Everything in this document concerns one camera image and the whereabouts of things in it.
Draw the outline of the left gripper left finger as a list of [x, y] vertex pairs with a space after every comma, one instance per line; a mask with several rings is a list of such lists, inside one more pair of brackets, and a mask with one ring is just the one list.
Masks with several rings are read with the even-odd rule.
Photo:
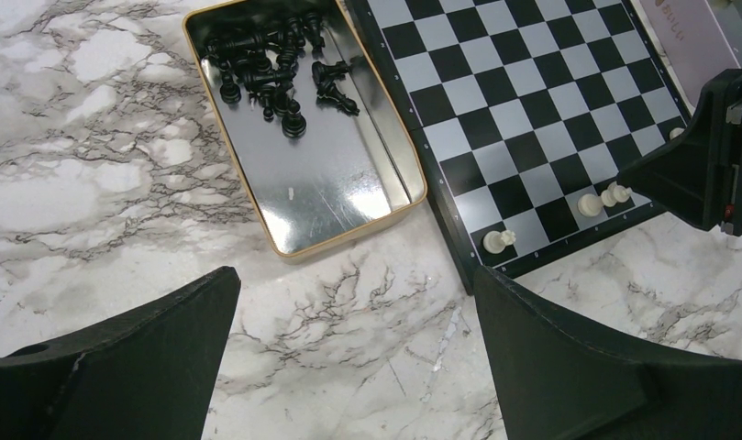
[[0, 439], [198, 439], [236, 311], [235, 269], [0, 357]]

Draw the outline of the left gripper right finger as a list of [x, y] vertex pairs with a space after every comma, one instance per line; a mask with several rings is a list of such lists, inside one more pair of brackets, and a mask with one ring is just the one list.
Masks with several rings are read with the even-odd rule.
[[511, 439], [742, 439], [742, 360], [600, 324], [502, 273], [474, 276]]

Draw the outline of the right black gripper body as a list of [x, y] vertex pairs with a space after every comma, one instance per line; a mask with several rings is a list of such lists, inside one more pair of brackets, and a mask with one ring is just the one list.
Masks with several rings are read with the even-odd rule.
[[684, 131], [617, 181], [690, 226], [742, 236], [742, 69], [707, 82]]

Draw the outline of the white queen chess piece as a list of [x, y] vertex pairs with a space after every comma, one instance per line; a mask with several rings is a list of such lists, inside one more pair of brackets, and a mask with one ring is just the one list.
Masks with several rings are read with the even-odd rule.
[[632, 193], [633, 191], [631, 188], [620, 185], [614, 181], [601, 192], [600, 197], [604, 207], [614, 207], [617, 204], [628, 202]]

